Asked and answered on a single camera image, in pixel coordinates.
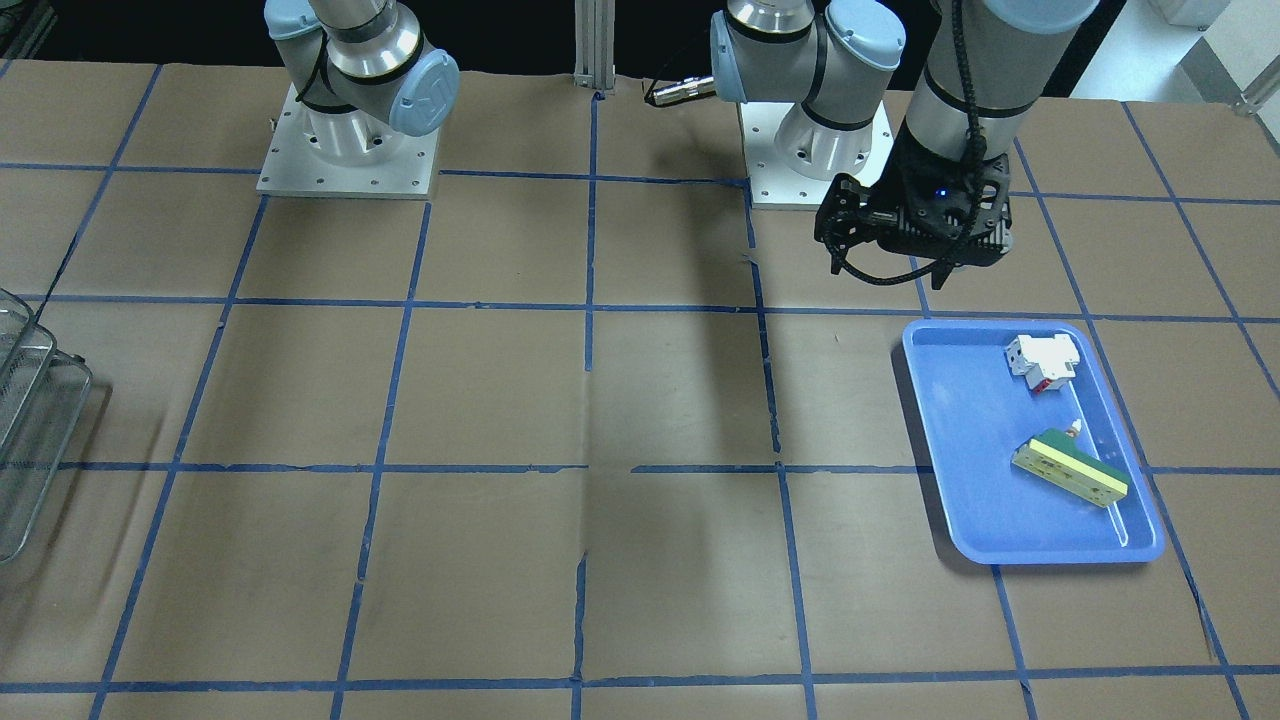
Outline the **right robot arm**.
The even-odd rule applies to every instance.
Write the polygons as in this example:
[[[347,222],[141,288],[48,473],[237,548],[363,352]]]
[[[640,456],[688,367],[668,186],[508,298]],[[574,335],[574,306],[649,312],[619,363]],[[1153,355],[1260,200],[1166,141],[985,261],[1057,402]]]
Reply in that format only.
[[[262,17],[303,141],[325,161],[378,163],[402,138],[439,131],[456,105],[457,61],[398,1],[268,1]]]

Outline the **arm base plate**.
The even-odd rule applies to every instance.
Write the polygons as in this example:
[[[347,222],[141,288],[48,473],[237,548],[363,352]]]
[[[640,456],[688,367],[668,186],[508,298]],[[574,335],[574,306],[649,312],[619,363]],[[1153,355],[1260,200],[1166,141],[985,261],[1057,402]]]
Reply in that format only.
[[[881,177],[893,146],[884,104],[868,126],[818,126],[792,102],[739,105],[751,204],[765,210],[815,211],[837,174],[864,187]]]
[[[285,92],[256,190],[269,197],[428,201],[442,131],[393,131],[353,110],[326,114]]]

